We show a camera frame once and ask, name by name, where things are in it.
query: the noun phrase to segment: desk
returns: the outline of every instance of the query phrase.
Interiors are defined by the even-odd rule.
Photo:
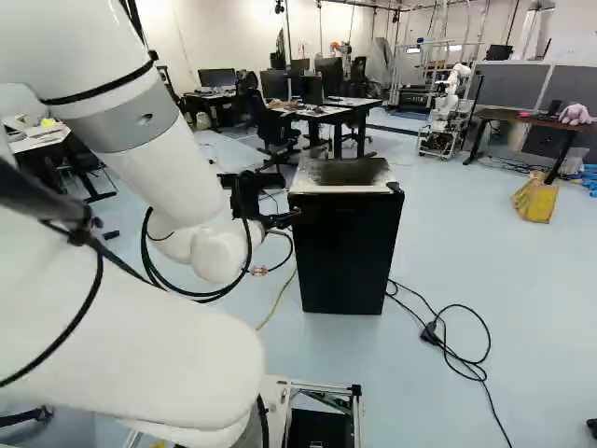
[[[347,107],[352,109],[356,115],[355,122],[358,127],[358,137],[356,139],[356,157],[365,157],[365,130],[367,128],[367,115],[373,107],[378,107],[383,104],[383,100],[375,98],[351,98],[347,96],[339,96],[339,101],[329,101],[324,98],[324,105],[334,105],[337,107]],[[370,153],[368,156],[374,156],[375,153]]]
[[[76,158],[76,146],[82,144],[71,133],[67,126],[56,127],[47,134],[26,137],[23,140],[9,144],[10,151],[14,154],[19,165],[28,167],[32,174],[38,177],[44,185],[63,194],[56,169],[51,159],[64,157],[73,168],[76,176],[81,180],[83,187],[90,194],[86,203],[94,203],[102,199],[116,196],[115,191],[98,193],[88,178],[85,170]]]
[[[566,132],[562,150],[560,151],[560,155],[553,165],[553,168],[551,168],[551,171],[545,179],[545,184],[551,185],[558,175],[558,171],[560,170],[560,167],[562,166],[562,163],[566,158],[568,150],[570,150],[577,133],[586,131],[590,128],[590,125],[571,126],[569,124],[560,123],[556,120],[551,121],[534,119],[532,117],[519,117],[519,112],[520,111],[513,109],[481,109],[477,111],[475,116],[480,118],[481,123],[479,125],[479,129],[477,130],[477,135],[475,136],[475,142],[471,148],[470,156],[468,156],[468,159],[463,161],[463,165],[468,165],[479,157],[479,144],[483,134],[485,133],[487,124],[490,121],[509,121],[512,123],[525,123],[532,124],[533,126],[545,126],[547,128],[562,129]]]
[[[192,91],[185,93],[183,96],[193,123],[197,124],[197,118],[195,117],[197,112],[203,111],[212,122],[212,131],[219,133],[220,131],[217,129],[219,127],[217,112],[213,114],[212,107],[218,109],[224,105],[231,105],[237,95],[236,92],[203,94]]]
[[[352,110],[347,107],[321,106],[323,112],[317,113],[310,109],[293,109],[291,107],[276,107],[272,110],[282,114],[293,114],[298,119],[309,122],[309,141],[312,146],[319,144],[320,123],[334,125],[334,159],[342,158],[342,123],[348,121]]]

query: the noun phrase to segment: cubicle partition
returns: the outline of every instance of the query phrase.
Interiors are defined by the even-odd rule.
[[[581,103],[597,115],[597,67],[538,62],[482,62],[475,73],[483,74],[479,91],[479,76],[472,77],[467,98],[479,91],[477,109],[483,107],[518,108],[528,111],[547,111],[553,100]],[[561,149],[562,133],[558,130],[517,125],[509,132],[511,149],[554,159]],[[593,127],[579,133],[575,147],[587,147],[587,163],[597,163],[597,130]]]

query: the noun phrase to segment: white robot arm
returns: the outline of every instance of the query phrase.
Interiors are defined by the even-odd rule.
[[[202,224],[222,189],[118,0],[5,2],[0,41],[0,82],[28,85],[154,208],[148,233],[162,253],[211,281],[238,274],[242,223]],[[0,396],[113,415],[189,448],[239,438],[264,375],[252,329],[100,266],[91,248],[29,217],[0,214]],[[264,231],[256,221],[249,229],[255,248]],[[68,340],[6,384],[73,320],[99,271]]]
[[[458,104],[458,95],[456,95],[456,89],[458,88],[458,78],[468,77],[471,69],[466,65],[457,63],[451,70],[448,79],[445,81],[436,81],[436,84],[442,84],[445,86],[446,94],[436,98],[436,109],[439,111],[441,117],[448,117],[450,112]]]

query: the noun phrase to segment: computer monitor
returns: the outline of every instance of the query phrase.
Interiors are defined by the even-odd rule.
[[[225,87],[236,85],[236,72],[233,68],[211,68],[198,70],[202,87]]]
[[[309,70],[311,68],[311,59],[293,59],[290,61],[290,68],[293,70]]]
[[[306,105],[321,105],[324,102],[321,78],[317,75],[300,77],[302,101]]]
[[[344,78],[342,58],[323,58],[315,60],[315,72],[321,73],[326,97],[339,95],[340,85]]]
[[[290,94],[291,96],[302,96],[303,85],[302,77],[305,71],[302,68],[291,68],[288,70],[288,77],[290,77]]]
[[[261,90],[266,100],[288,100],[288,72],[286,70],[264,70],[259,73]]]

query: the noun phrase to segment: gray partition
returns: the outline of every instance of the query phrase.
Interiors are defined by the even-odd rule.
[[[485,78],[479,105],[534,109],[543,90],[549,65],[542,63],[478,63]],[[479,77],[474,77],[468,96],[474,97]]]
[[[556,65],[549,80],[548,87],[541,99],[539,109],[548,110],[552,100],[565,103],[581,103],[593,116],[597,115],[597,67]],[[559,133],[556,139],[554,132],[534,126],[522,148],[523,152],[551,158],[557,157],[561,145],[556,140],[562,138]],[[597,163],[597,125],[584,133],[579,133],[573,143],[574,147],[588,147],[591,152],[585,157],[587,163]]]

